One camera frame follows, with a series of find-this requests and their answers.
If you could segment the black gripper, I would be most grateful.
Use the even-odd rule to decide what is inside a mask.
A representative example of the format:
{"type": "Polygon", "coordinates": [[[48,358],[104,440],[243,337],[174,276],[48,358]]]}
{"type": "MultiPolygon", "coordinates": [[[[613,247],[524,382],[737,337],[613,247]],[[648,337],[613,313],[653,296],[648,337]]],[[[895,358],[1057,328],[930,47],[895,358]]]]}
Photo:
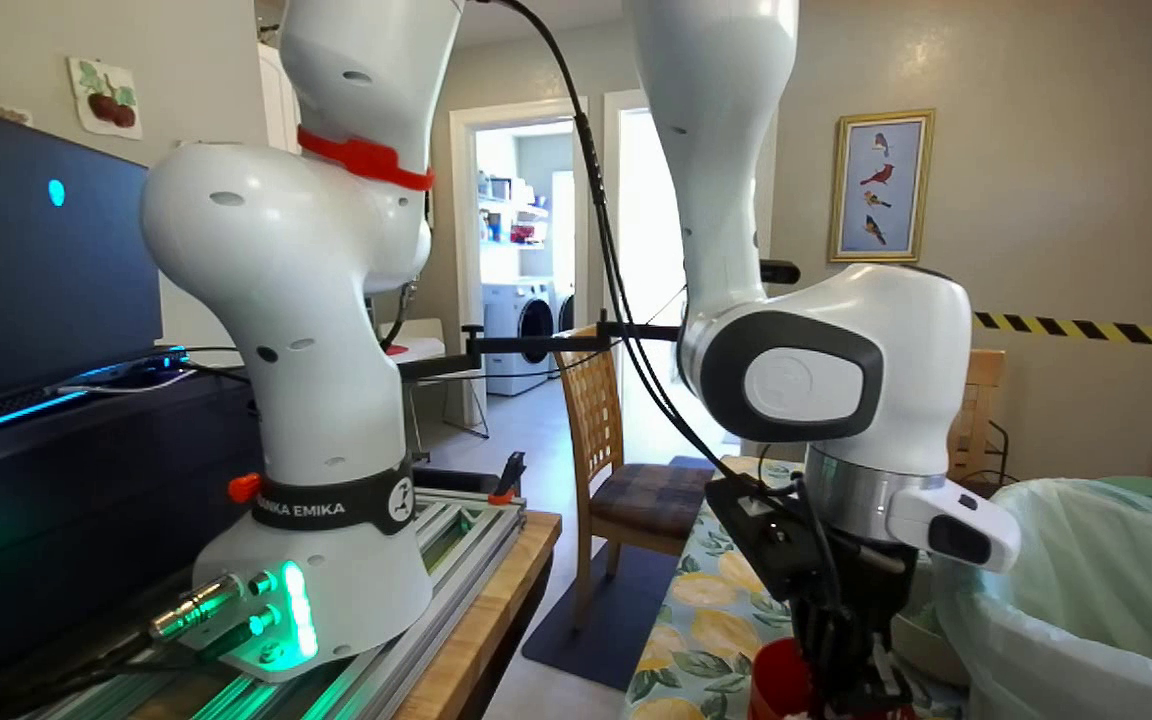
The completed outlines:
{"type": "Polygon", "coordinates": [[[788,604],[817,701],[909,701],[894,621],[909,599],[915,550],[825,523],[801,481],[710,484],[710,502],[760,585],[788,604]]]}

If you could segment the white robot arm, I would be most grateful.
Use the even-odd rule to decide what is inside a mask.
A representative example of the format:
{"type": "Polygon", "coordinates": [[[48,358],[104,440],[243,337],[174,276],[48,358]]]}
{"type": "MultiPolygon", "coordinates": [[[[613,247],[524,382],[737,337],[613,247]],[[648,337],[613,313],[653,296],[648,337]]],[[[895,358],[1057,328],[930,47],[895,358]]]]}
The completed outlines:
{"type": "MultiPolygon", "coordinates": [[[[431,599],[399,368],[370,300],[430,261],[430,131],[467,4],[293,0],[283,68],[300,144],[197,139],[145,187],[149,251],[221,316],[253,377],[265,484],[197,573],[272,585],[272,609],[232,657],[265,680],[380,646],[431,599]]],[[[814,701],[901,707],[887,625],[913,558],[984,550],[947,481],[967,296],[887,264],[774,296],[753,193],[801,0],[628,0],[628,15],[684,229],[679,377],[730,433],[807,449],[795,496],[725,475],[717,510],[791,604],[814,701]]]]}

